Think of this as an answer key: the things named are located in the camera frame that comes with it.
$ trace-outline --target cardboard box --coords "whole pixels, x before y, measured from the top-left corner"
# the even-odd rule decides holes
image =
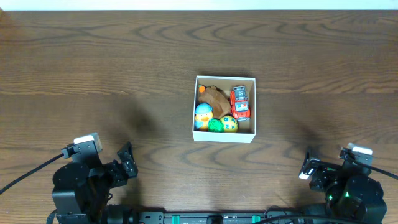
[[[222,90],[225,95],[229,96],[232,87],[244,85],[246,94],[249,98],[249,107],[251,110],[249,121],[239,121],[237,133],[212,133],[208,131],[195,130],[195,108],[199,104],[198,85],[212,86]],[[241,77],[212,77],[197,76],[195,82],[195,97],[193,100],[193,118],[192,133],[194,141],[218,141],[218,142],[238,142],[250,143],[256,135],[256,79]]]

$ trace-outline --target wood grain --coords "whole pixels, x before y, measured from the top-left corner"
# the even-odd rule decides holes
[[[321,202],[297,178],[307,147],[340,163],[349,142],[398,173],[395,11],[5,12],[0,185],[97,131],[103,162],[128,140],[139,177],[111,203],[265,210]],[[196,75],[255,77],[251,144],[193,142]],[[0,200],[0,223],[44,223],[59,160]],[[384,223],[398,222],[398,182]]]

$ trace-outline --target stuffed animal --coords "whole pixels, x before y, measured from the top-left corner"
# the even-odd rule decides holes
[[[213,108],[213,116],[216,119],[220,119],[231,112],[228,99],[215,86],[206,88],[200,85],[198,102],[208,103]]]

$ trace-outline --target green ball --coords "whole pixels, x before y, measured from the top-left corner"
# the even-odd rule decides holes
[[[224,132],[224,125],[217,119],[212,119],[207,125],[207,129],[211,132]]]

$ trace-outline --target green connector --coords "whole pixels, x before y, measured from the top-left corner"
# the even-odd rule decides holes
[[[180,216],[172,215],[172,224],[180,224]]]
[[[260,220],[261,220],[261,217],[259,215],[252,216],[252,223],[259,222]]]

